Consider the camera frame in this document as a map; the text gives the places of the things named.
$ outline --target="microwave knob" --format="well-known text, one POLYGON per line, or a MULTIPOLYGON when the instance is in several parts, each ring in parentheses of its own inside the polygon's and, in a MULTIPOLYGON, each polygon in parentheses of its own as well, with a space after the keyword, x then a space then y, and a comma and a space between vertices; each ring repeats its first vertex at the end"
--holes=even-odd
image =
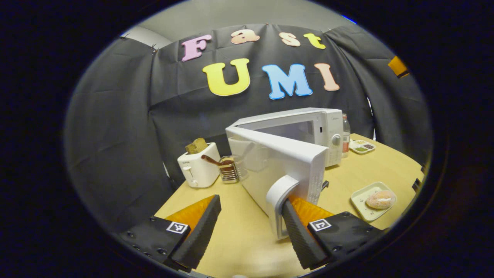
POLYGON ((335 145, 335 146, 339 146, 339 144, 340 144, 340 142, 341 142, 341 136, 340 136, 339 134, 335 134, 335 135, 333 136, 332 141, 333 141, 333 145, 335 145))

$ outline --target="black fabric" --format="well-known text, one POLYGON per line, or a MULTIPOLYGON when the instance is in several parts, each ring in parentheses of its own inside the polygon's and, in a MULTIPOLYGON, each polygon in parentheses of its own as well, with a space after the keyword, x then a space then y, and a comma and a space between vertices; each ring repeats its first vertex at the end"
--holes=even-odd
POLYGON ((280 25, 239 25, 200 33, 161 48, 153 62, 150 102, 153 122, 156 125, 160 153, 170 176, 179 184, 185 181, 177 158, 185 152, 185 146, 203 137, 206 142, 216 142, 221 156, 230 154, 225 128, 239 118, 290 110, 303 107, 325 107, 343 110, 348 114, 352 132, 368 138, 373 136, 373 119, 364 88, 352 65, 337 45, 322 32, 305 28, 280 25), (231 43, 231 34, 241 29, 252 29, 260 36, 255 42, 240 45, 231 43), (280 32, 294 34, 301 46, 285 45, 280 32), (312 46, 303 35, 313 33, 320 37, 326 49, 312 46), (212 35, 202 56, 182 62, 182 42, 206 34, 212 35), (236 68, 230 61, 248 58, 250 86, 244 92, 232 96, 214 95, 208 87, 202 69, 210 64, 223 62, 227 84, 238 81, 236 68), (340 89, 328 92, 315 63, 327 63, 340 89), (313 94, 309 96, 286 95, 271 100, 270 82, 261 67, 278 65, 286 74, 292 64, 305 66, 305 75, 313 94))
POLYGON ((370 100, 376 140, 425 165, 432 146, 432 126, 413 75, 398 78, 388 66, 395 54, 355 24, 331 29, 325 35, 348 58, 370 100))
POLYGON ((67 111, 64 144, 73 185, 113 231, 147 219, 173 193, 148 121, 152 52, 117 39, 87 69, 67 111))

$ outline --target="yellow letter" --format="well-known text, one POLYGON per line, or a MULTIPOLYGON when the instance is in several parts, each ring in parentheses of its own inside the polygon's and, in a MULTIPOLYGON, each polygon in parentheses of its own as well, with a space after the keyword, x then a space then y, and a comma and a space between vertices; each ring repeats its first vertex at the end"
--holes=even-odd
POLYGON ((203 72, 206 73, 207 84, 209 85, 211 92, 219 96, 228 96, 245 91, 250 85, 250 76, 247 69, 248 62, 249 60, 246 58, 230 61, 232 66, 236 66, 237 74, 239 75, 239 81, 232 85, 225 83, 225 78, 223 77, 223 68, 225 67, 224 63, 216 63, 205 66, 203 68, 203 72))
POLYGON ((331 68, 331 67, 328 64, 318 63, 318 64, 315 64, 314 66, 319 69, 319 71, 321 72, 321 75, 323 76, 324 89, 326 91, 339 90, 339 86, 334 81, 333 75, 331 74, 331 71, 329 70, 329 68, 331 68))
POLYGON ((256 35, 251 29, 243 29, 236 32, 233 32, 231 35, 232 43, 239 45, 246 42, 255 42, 259 40, 261 37, 256 35))
POLYGON ((316 37, 314 34, 312 34, 312 33, 305 34, 304 37, 308 38, 309 41, 310 41, 310 43, 314 47, 317 47, 319 49, 326 49, 326 46, 325 45, 322 45, 322 44, 319 43, 319 41, 321 40, 321 38, 316 37))
POLYGON ((294 34, 281 32, 280 37, 281 41, 287 46, 300 46, 300 42, 294 34))

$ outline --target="blue letter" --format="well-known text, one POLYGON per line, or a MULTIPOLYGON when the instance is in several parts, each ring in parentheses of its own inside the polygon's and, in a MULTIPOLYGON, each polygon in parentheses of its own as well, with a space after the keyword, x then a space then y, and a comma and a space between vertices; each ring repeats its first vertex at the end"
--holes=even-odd
POLYGON ((288 76, 277 65, 265 65, 262 70, 268 74, 269 83, 271 84, 270 99, 284 98, 285 94, 281 91, 280 85, 285 88, 289 96, 293 95, 293 89, 297 84, 296 95, 311 95, 312 90, 309 88, 305 78, 305 67, 300 64, 293 64, 290 67, 288 76))

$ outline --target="pink letter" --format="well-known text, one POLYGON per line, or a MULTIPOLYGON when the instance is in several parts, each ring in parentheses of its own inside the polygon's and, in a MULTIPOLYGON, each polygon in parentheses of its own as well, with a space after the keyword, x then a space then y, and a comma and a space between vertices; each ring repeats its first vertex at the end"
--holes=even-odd
POLYGON ((339 90, 339 86, 334 81, 333 75, 331 74, 331 71, 329 70, 330 66, 328 64, 318 63, 318 64, 315 64, 314 66, 319 69, 319 71, 321 72, 321 75, 323 76, 324 89, 326 89, 326 91, 339 90))
POLYGON ((185 47, 185 56, 182 58, 182 62, 200 57, 203 53, 197 51, 197 49, 204 50, 206 48, 206 41, 211 39, 211 35, 204 35, 202 37, 183 42, 182 45, 185 47))

